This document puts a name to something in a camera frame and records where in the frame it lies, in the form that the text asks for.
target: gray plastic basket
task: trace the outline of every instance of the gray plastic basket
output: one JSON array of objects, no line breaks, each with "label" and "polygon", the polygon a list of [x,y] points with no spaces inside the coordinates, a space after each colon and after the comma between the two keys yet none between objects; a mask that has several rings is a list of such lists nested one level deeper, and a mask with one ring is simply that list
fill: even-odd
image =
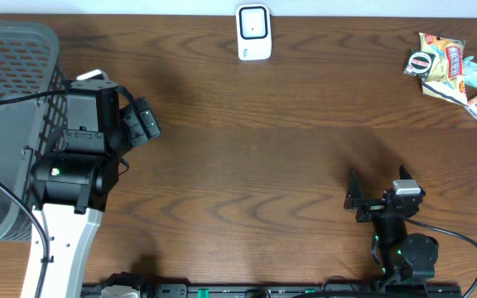
[{"label": "gray plastic basket", "polygon": [[[47,26],[0,21],[0,100],[62,88],[59,42]],[[0,181],[31,206],[28,173],[66,123],[64,95],[0,106]],[[0,191],[0,240],[30,239],[31,223]]]}]

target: wooden table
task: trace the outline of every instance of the wooden table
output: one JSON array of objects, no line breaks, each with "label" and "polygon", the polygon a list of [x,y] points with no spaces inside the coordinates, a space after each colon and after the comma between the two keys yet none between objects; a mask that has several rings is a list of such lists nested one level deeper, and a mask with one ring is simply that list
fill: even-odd
[{"label": "wooden table", "polygon": [[[378,197],[406,165],[427,192],[414,219],[477,240],[477,122],[402,74],[419,31],[467,40],[477,61],[477,20],[273,17],[272,57],[245,63],[234,17],[0,19],[52,27],[69,77],[105,70],[161,124],[127,156],[86,282],[121,271],[217,283],[380,274],[372,225],[342,208],[350,167]],[[466,291],[477,250],[408,231],[437,238],[436,279]],[[0,243],[0,297],[18,296],[28,250]]]}]

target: small white box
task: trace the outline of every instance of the small white box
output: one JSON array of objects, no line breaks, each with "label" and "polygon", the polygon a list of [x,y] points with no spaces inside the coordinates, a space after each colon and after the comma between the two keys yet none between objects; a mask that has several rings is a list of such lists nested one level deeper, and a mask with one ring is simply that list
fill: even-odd
[{"label": "small white box", "polygon": [[237,8],[237,40],[240,60],[263,60],[272,54],[270,11],[262,4]]}]

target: pile of snacks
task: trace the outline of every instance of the pile of snacks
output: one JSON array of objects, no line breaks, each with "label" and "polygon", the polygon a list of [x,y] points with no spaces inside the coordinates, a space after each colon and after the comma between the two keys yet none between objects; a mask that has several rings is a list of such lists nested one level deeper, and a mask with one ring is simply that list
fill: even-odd
[{"label": "pile of snacks", "polygon": [[467,101],[465,85],[477,88],[477,63],[463,59],[465,41],[419,33],[421,50],[412,50],[404,74],[420,77],[422,92],[462,105],[477,120],[477,95]]}]

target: white wall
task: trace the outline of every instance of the white wall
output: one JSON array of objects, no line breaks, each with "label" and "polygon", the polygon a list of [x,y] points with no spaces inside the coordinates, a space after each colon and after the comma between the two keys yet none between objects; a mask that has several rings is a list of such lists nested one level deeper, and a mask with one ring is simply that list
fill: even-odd
[{"label": "white wall", "polygon": [[[0,0],[3,13],[233,15],[237,0]],[[274,16],[477,17],[477,0],[264,0]]]}]

